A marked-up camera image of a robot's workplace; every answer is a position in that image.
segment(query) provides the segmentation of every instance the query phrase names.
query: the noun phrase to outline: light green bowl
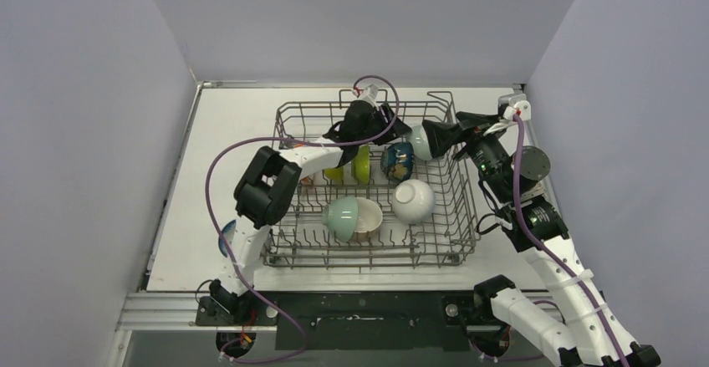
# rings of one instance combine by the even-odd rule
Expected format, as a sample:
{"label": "light green bowl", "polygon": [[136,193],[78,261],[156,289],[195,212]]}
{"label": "light green bowl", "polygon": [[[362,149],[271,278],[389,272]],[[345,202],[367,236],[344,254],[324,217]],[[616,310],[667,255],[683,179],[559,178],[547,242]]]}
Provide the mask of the light green bowl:
{"label": "light green bowl", "polygon": [[323,209],[323,225],[341,242],[348,242],[355,234],[359,206],[354,197],[343,197]]}

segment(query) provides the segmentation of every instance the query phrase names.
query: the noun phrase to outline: white wall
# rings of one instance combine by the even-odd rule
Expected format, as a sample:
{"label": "white wall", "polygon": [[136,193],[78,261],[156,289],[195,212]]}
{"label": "white wall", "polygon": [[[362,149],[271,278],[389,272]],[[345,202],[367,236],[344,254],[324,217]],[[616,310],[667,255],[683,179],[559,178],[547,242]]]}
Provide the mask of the white wall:
{"label": "white wall", "polygon": [[709,0],[575,0],[527,91],[554,190],[611,308],[706,365]]}
{"label": "white wall", "polygon": [[573,0],[156,0],[198,79],[522,83]]}
{"label": "white wall", "polygon": [[152,0],[0,0],[0,364],[102,365],[194,82]]}

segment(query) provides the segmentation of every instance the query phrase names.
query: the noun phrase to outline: dish rack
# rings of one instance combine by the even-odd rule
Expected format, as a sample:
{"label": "dish rack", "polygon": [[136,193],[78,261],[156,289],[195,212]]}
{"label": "dish rack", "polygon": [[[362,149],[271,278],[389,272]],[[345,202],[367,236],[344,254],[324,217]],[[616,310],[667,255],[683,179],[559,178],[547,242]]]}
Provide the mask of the dish rack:
{"label": "dish rack", "polygon": [[[389,93],[380,89],[384,101]],[[314,140],[342,120],[348,108],[344,99],[354,97],[348,89],[339,92],[336,102],[287,102],[278,108],[274,135]],[[400,102],[399,117],[409,126],[423,120],[453,122],[455,110],[449,91],[431,91],[424,100]],[[466,162],[455,162],[453,147],[437,160],[414,161],[412,179],[426,182],[436,193],[433,215],[420,225],[400,222],[391,209],[396,184],[380,170],[380,160],[388,145],[370,145],[370,182],[354,179],[331,181],[323,172],[298,184],[293,202],[281,222],[273,227],[262,250],[263,263],[279,268],[375,268],[462,264],[475,251],[480,236],[472,185]],[[366,242],[341,242],[330,235],[321,222],[323,208],[344,196],[365,197],[376,202],[384,213],[378,235]]]}

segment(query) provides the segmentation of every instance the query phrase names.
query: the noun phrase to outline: bowl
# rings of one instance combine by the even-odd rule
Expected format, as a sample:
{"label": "bowl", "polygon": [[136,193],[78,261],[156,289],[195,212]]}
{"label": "bowl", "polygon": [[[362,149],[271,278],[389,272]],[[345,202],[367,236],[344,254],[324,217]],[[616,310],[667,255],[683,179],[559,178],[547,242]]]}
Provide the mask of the bowl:
{"label": "bowl", "polygon": [[363,242],[373,237],[384,221],[384,213],[376,202],[362,197],[356,197],[360,212],[357,215],[357,224],[354,226],[354,235],[350,241]]}
{"label": "bowl", "polygon": [[342,242],[355,234],[360,207],[354,197],[343,197],[323,208],[323,225]]}
{"label": "bowl", "polygon": [[406,134],[405,138],[406,141],[410,142],[411,146],[413,146],[416,158],[421,158],[424,161],[433,159],[431,147],[428,143],[428,136],[422,125],[412,127],[411,133]]}
{"label": "bowl", "polygon": [[362,145],[357,156],[352,160],[350,172],[361,185],[370,184],[370,147]]}
{"label": "bowl", "polygon": [[341,242],[364,241],[374,236],[384,220],[381,208],[362,197],[343,197],[323,209],[323,224]]}
{"label": "bowl", "polygon": [[410,179],[394,190],[391,208],[400,221],[415,225],[428,219],[436,205],[436,195],[425,182]]}
{"label": "bowl", "polygon": [[380,167],[386,178],[394,183],[410,179],[414,171],[414,149],[411,143],[390,145],[381,156]]}
{"label": "bowl", "polygon": [[331,181],[337,181],[338,183],[342,183],[342,180],[344,179],[344,171],[342,166],[339,168],[328,168],[324,170],[324,174],[325,177]]}

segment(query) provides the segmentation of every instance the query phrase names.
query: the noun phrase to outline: white bowl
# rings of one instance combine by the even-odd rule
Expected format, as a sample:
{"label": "white bowl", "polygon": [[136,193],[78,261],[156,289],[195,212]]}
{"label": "white bowl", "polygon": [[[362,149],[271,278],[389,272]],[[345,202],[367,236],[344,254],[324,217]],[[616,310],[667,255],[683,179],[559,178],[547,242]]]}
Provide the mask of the white bowl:
{"label": "white bowl", "polygon": [[400,221],[415,225],[428,219],[436,205],[436,195],[425,182],[417,179],[404,181],[394,190],[391,208]]}
{"label": "white bowl", "polygon": [[423,130],[422,125],[414,126],[411,128],[411,133],[406,135],[406,141],[410,142],[414,147],[414,155],[421,158],[424,161],[430,161],[433,159],[431,155],[431,147],[428,145],[428,136],[426,131]]}
{"label": "white bowl", "polygon": [[360,212],[357,214],[357,224],[354,226],[354,235],[350,241],[362,242],[379,231],[384,221],[384,214],[376,202],[363,197],[356,197],[356,199]]}

